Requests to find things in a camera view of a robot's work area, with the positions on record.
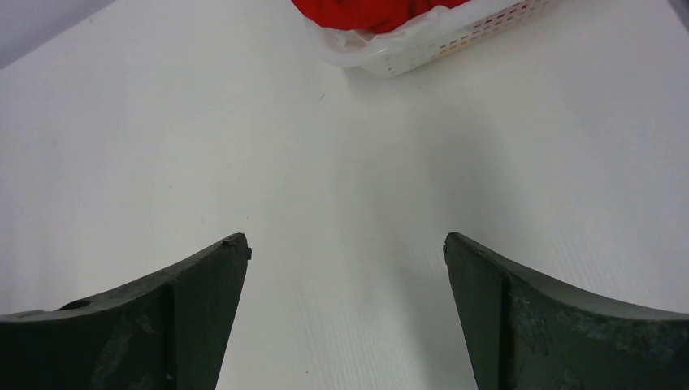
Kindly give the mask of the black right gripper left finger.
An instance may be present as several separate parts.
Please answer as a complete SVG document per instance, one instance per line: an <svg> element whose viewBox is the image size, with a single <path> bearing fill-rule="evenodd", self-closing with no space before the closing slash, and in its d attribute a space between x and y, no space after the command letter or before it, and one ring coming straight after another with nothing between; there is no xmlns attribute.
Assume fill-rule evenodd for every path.
<svg viewBox="0 0 689 390"><path fill-rule="evenodd" d="M238 232L57 310L4 314L2 388L215 388L251 256Z"/></svg>

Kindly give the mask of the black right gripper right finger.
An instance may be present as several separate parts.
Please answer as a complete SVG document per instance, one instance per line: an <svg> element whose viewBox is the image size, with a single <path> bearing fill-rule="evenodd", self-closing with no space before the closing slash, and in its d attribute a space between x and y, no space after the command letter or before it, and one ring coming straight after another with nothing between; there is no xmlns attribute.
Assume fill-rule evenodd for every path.
<svg viewBox="0 0 689 390"><path fill-rule="evenodd" d="M443 252L479 388L687 388L686 314L577 288L457 232Z"/></svg>

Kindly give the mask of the red t shirt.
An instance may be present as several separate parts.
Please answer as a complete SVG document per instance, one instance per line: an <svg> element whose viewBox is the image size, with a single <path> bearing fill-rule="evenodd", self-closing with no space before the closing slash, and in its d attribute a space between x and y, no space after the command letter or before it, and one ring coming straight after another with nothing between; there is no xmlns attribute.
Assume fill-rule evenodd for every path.
<svg viewBox="0 0 689 390"><path fill-rule="evenodd" d="M321 28L389 33L436 7L453 9L468 0L293 0L292 4Z"/></svg>

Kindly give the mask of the white plastic laundry basket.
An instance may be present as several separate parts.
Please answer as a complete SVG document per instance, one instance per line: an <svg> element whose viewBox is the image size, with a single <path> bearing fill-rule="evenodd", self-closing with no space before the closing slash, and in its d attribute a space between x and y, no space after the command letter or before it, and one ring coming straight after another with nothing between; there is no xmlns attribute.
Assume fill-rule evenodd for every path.
<svg viewBox="0 0 689 390"><path fill-rule="evenodd" d="M383 78L399 76L511 28L528 24L558 4L558 1L520 1L472 24L453 28L438 37L423 38L419 43L413 43L403 50L386 50L362 64L361 69Z"/></svg>

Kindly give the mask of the white t shirt in basket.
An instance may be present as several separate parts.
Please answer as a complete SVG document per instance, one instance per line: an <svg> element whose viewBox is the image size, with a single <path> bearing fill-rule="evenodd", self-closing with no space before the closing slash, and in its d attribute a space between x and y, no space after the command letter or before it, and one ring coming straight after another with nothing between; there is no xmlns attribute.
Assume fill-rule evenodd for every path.
<svg viewBox="0 0 689 390"><path fill-rule="evenodd" d="M341 68L359 67L384 54L399 54L413 44L463 28L487 16L490 10L489 7L469 3L453 9L438 6L392 32L378 35L358 30L321 28L310 20L305 22L305 27L314 50L326 63Z"/></svg>

